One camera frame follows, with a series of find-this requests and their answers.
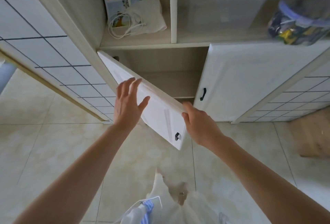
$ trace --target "white cable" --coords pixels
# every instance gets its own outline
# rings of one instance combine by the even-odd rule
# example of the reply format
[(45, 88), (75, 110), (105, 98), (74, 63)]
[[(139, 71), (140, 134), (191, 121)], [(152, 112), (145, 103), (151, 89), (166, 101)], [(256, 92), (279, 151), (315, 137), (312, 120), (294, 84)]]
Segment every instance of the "white cable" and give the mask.
[(144, 200), (138, 200), (137, 202), (135, 202), (133, 204), (133, 206), (131, 206), (121, 217), (118, 218), (118, 220), (116, 220), (113, 224), (116, 224), (118, 223), (119, 221), (122, 220), (122, 218), (124, 218), (127, 214), (129, 214), (129, 212), (134, 208), (134, 206), (138, 203), (142, 203), (143, 201), (147, 201), (147, 200), (152, 200), (152, 199), (155, 199), (155, 198), (159, 198), (159, 202), (160, 202), (160, 209), (163, 209), (163, 205), (162, 205), (162, 201), (160, 200), (160, 197), (159, 196), (156, 196), (156, 197), (152, 197), (152, 198), (149, 198), (149, 199), (144, 199)]
[[(135, 13), (135, 14), (140, 18), (140, 23), (135, 25), (135, 26), (132, 26), (132, 27), (131, 27), (131, 23), (133, 23), (133, 20), (131, 19), (131, 15), (129, 13), (127, 13), (125, 11), (123, 13), (117, 14), (117, 16), (115, 16), (110, 22), (108, 22), (108, 32), (109, 32), (109, 34), (115, 39), (121, 39), (121, 38), (125, 37), (126, 35), (132, 34), (130, 31), (133, 28), (141, 26), (141, 28), (140, 28), (140, 30), (141, 30), (142, 27), (146, 25), (146, 23), (143, 23), (142, 17), (140, 15), (138, 15), (137, 13)], [(125, 31), (125, 33), (123, 35), (118, 35), (113, 31), (113, 23), (118, 17), (128, 17), (128, 29)]]

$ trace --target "wall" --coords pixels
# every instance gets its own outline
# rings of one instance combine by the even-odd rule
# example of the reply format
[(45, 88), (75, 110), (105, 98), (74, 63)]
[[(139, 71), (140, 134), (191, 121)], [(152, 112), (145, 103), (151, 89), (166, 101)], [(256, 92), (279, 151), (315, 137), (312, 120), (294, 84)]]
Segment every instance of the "wall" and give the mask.
[(0, 0), (0, 48), (105, 120), (115, 93), (39, 0)]
[(291, 121), (330, 105), (330, 61), (281, 93), (244, 122)]

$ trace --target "finger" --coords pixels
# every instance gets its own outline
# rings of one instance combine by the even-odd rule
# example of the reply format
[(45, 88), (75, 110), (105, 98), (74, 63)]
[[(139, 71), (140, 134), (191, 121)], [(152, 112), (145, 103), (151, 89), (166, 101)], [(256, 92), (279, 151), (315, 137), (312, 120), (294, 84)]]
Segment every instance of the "finger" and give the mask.
[(182, 113), (181, 115), (184, 119), (184, 123), (186, 124), (186, 126), (190, 126), (189, 115), (187, 113)]
[(120, 83), (117, 87), (117, 98), (120, 98), (121, 95), (122, 95), (122, 88), (123, 88), (123, 84), (124, 84), (125, 81), (123, 81), (122, 83)]
[(194, 111), (194, 107), (192, 106), (192, 104), (188, 101), (185, 101), (183, 103), (184, 109), (186, 109), (188, 114), (191, 114)]
[(143, 101), (140, 103), (140, 105), (138, 106), (139, 109), (141, 110), (141, 112), (143, 112), (143, 110), (146, 108), (146, 106), (148, 105), (148, 102), (150, 100), (150, 96), (147, 96), (143, 99)]
[(124, 81), (123, 87), (122, 87), (122, 97), (128, 96), (129, 93), (129, 86), (132, 84), (132, 82), (135, 80), (134, 77)]
[(133, 97), (136, 98), (136, 94), (138, 93), (138, 86), (140, 85), (140, 83), (142, 82), (142, 79), (137, 79), (135, 80), (132, 85), (131, 88), (129, 90), (129, 94), (132, 95)]

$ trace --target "striped fabric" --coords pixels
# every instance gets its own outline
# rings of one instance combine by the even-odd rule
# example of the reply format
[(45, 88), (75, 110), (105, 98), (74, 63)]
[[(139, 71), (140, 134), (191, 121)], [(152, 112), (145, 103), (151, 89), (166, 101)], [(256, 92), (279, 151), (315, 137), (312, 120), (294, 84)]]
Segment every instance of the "striped fabric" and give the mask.
[(153, 209), (153, 203), (151, 202), (151, 200), (147, 200), (147, 201), (144, 201), (142, 204), (146, 207), (146, 214), (142, 218), (140, 224), (149, 224), (149, 218), (150, 218), (151, 211)]

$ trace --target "white cabinet door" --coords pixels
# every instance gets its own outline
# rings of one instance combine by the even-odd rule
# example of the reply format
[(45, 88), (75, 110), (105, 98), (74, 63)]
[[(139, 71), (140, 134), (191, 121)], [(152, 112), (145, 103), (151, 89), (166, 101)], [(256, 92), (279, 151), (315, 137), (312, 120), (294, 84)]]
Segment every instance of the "white cabinet door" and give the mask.
[(326, 40), (308, 47), (274, 41), (212, 43), (194, 106), (215, 121), (234, 121), (328, 47)]
[[(98, 55), (118, 84), (131, 77), (141, 78), (105, 52), (98, 51)], [(185, 123), (181, 116), (181, 113), (184, 112), (182, 104), (147, 80), (142, 79), (142, 83), (138, 87), (138, 104), (146, 96), (150, 96), (150, 100), (143, 111), (143, 121), (180, 150), (185, 134)]]

